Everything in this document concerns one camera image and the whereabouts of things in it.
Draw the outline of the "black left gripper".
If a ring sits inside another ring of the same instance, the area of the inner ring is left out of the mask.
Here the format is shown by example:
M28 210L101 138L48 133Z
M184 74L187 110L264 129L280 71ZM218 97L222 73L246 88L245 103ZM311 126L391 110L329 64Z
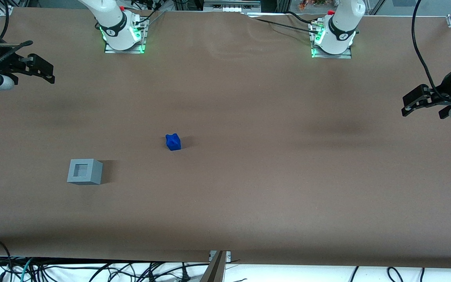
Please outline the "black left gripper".
M433 79L429 76L433 91L435 91L440 99L451 103L451 72L443 79L440 85L434 86ZM421 84L406 95L403 96L403 108L401 113L403 117L408 116L414 110L428 107L431 100L431 89L426 84ZM444 107L438 112L440 119L451 118L451 105Z

